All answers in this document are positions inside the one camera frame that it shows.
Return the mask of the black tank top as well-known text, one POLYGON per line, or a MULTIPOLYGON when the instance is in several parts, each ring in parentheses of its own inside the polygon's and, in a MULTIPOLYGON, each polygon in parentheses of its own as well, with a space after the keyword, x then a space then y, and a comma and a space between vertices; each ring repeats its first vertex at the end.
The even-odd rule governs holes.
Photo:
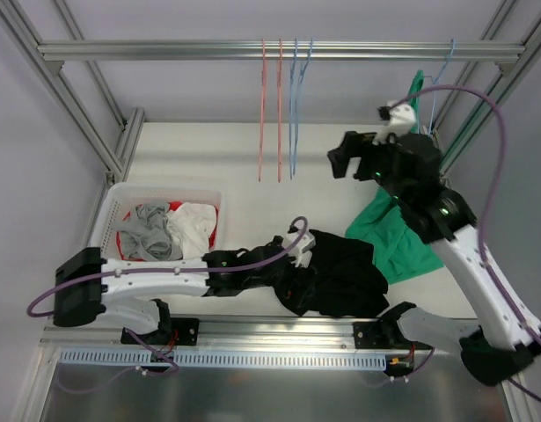
POLYGON ((298 316, 379 316, 388 307, 388 282, 373 264, 374 246, 312 229, 315 246, 307 267, 290 266, 274 284, 280 303, 298 316))

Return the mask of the red tank top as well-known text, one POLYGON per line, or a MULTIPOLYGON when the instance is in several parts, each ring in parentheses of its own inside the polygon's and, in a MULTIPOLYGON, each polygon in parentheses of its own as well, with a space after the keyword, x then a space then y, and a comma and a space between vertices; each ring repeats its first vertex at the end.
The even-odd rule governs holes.
POLYGON ((181 201, 132 207, 114 224, 121 258, 157 262, 201 257, 215 246, 218 214, 214 205, 181 201))

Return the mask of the pink hanger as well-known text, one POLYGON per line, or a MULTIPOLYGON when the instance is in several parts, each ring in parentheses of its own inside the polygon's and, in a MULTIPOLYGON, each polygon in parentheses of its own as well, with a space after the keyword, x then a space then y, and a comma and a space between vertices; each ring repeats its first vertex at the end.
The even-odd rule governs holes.
POLYGON ((260 137, 258 154, 258 182, 262 178, 263 155, 264 155, 264 136, 265 136, 265 116, 266 116, 266 98, 267 98, 267 54, 266 41, 261 40, 261 88, 260 88, 260 137))
POLYGON ((283 43, 279 39, 278 60, 276 62, 276 90, 277 90, 277 181, 282 181, 282 64, 283 43))

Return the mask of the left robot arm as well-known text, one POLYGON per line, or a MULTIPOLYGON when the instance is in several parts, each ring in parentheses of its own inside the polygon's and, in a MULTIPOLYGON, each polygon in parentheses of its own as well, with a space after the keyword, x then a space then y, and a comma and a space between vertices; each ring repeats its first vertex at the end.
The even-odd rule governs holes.
POLYGON ((232 297, 275 286, 308 266, 314 244, 311 234, 288 234, 252 250, 163 263, 103 258, 100 248, 87 247, 56 270, 53 323, 73 328, 105 320, 161 344, 172 332, 162 296, 232 297))

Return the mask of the blue hanger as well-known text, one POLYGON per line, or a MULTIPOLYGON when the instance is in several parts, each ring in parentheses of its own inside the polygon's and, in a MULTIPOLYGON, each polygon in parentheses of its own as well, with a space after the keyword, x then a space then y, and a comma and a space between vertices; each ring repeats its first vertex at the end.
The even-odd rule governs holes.
POLYGON ((299 124, 300 124, 300 119, 299 119, 299 111, 300 111, 300 104, 301 104, 301 91, 302 91, 302 87, 303 87, 303 81, 304 81, 304 78, 305 78, 305 74, 306 74, 306 70, 307 70, 307 67, 309 66, 310 62, 311 62, 311 55, 312 55, 312 51, 313 51, 313 46, 314 46, 314 40, 311 40, 310 44, 309 44, 309 47, 308 47, 308 52, 307 52, 307 56, 306 56, 306 61, 305 63, 301 66, 301 68, 299 69, 299 75, 298 75, 298 79, 297 79, 297 85, 296 85, 296 90, 295 90, 295 96, 294 96, 294 110, 295 110, 295 118, 294 118, 294 176, 296 175, 296 164, 297 164, 297 145, 298 145, 298 139, 299 139, 299 124))
POLYGON ((298 40, 294 39, 294 49, 292 54, 291 63, 289 65, 289 179, 294 177, 294 96, 295 96, 295 73, 296 73, 296 61, 298 51, 298 40))
MULTIPOLYGON (((452 39, 450 41, 450 50, 449 50, 449 53, 447 54, 447 56, 445 58, 445 61, 444 61, 443 65, 441 66, 441 68, 438 71, 437 75, 431 77, 431 82, 432 82, 433 86, 438 85, 441 82, 442 76, 443 76, 445 70, 447 69, 447 67, 449 66, 450 61, 451 61, 451 59, 452 59, 452 57, 454 55, 454 52, 455 52, 455 49, 456 49, 456 44, 457 44, 457 41, 455 39, 452 39)), ((428 135, 433 134, 433 130, 434 130, 434 117, 435 117, 436 102, 437 102, 437 96, 436 96, 436 93, 434 93, 433 94, 433 103, 432 103, 432 107, 431 107, 431 113, 430 113, 430 117, 429 117, 429 121, 428 121, 428 131, 427 131, 428 135)))

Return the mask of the green tank top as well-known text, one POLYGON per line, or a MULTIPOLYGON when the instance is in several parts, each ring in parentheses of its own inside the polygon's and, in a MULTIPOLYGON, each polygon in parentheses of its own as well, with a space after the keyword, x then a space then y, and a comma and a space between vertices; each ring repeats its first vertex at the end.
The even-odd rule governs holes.
POLYGON ((399 206, 382 188, 349 224, 345 237, 373 246, 372 262, 389 284, 443 268, 432 249, 406 226, 399 206))

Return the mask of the aluminium hanging rail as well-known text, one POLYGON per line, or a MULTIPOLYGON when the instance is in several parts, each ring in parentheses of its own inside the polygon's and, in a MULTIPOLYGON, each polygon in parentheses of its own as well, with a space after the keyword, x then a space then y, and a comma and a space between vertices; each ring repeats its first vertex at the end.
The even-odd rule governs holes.
POLYGON ((313 61, 517 62, 519 42, 262 41, 262 40, 48 40, 37 50, 48 62, 247 61, 309 57, 313 61))

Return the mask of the grey tank top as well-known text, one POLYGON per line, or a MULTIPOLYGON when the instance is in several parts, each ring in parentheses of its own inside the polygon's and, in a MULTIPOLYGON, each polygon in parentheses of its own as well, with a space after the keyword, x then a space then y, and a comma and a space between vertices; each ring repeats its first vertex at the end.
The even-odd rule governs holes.
POLYGON ((127 260, 172 261, 182 258, 167 229, 168 202, 153 201, 133 207, 115 223, 120 251, 127 260))

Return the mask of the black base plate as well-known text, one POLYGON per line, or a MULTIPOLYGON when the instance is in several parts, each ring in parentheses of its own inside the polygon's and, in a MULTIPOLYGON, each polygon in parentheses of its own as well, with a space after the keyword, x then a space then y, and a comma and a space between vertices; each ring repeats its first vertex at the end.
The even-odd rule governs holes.
POLYGON ((352 324, 356 350, 388 349, 389 339, 378 321, 358 321, 352 324))
POLYGON ((161 319, 155 331, 136 337, 150 346, 196 346, 199 325, 198 318, 169 316, 161 319))

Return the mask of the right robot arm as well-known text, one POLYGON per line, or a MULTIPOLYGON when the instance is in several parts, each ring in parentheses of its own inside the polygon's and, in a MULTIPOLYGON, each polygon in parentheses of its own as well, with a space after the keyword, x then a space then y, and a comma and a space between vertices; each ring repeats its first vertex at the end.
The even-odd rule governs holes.
POLYGON ((521 303, 480 238, 464 198, 440 180, 441 152, 426 135, 348 131, 327 153, 333 176, 343 178, 351 159, 354 178, 377 182, 399 205, 408 228, 444 263, 473 308, 476 321, 460 323, 410 302, 389 311, 381 328, 394 349, 419 342, 460 358, 478 382, 493 387, 541 355, 541 322, 521 303))

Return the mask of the white tank top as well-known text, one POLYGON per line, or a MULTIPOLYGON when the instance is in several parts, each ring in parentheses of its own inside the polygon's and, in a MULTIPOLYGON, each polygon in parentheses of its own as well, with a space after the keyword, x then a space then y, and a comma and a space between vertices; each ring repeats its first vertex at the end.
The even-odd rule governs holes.
POLYGON ((210 251, 216 223, 216 208, 208 204, 185 202, 167 215, 167 229, 183 259, 201 257, 210 251))

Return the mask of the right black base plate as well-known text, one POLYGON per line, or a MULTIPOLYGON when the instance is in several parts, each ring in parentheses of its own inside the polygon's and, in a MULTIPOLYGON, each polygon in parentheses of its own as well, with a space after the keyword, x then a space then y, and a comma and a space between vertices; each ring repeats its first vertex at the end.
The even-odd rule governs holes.
POLYGON ((352 324, 356 350, 388 349, 389 339, 378 321, 358 321, 352 324))

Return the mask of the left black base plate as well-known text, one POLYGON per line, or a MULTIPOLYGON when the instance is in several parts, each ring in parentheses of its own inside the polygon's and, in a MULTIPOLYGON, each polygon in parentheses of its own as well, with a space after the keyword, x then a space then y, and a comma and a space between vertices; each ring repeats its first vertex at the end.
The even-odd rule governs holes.
POLYGON ((136 337, 150 346, 196 346, 199 325, 198 318, 169 316, 161 319, 155 331, 136 337))

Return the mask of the white plastic basket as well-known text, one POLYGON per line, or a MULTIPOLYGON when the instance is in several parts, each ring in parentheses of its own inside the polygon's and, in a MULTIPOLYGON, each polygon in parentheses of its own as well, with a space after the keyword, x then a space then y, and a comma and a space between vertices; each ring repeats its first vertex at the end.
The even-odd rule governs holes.
POLYGON ((168 202, 171 211, 185 202, 214 206, 217 223, 215 233, 210 238, 210 250, 223 245, 226 197, 222 190, 198 183, 163 186, 128 182, 114 185, 106 194, 91 235, 90 245, 98 246, 108 258, 125 259, 120 251, 120 239, 115 223, 124 220, 133 207, 153 201, 168 202))

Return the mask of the aluminium front rail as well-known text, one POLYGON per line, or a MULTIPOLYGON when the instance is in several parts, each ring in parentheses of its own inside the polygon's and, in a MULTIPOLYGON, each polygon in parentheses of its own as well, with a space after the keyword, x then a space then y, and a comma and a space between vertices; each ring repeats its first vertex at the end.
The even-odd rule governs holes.
MULTIPOLYGON (((209 350, 328 353, 354 351, 352 324, 370 319, 285 316, 179 316, 200 320, 196 347, 209 350)), ((407 351, 411 343, 382 326, 388 349, 407 351)))

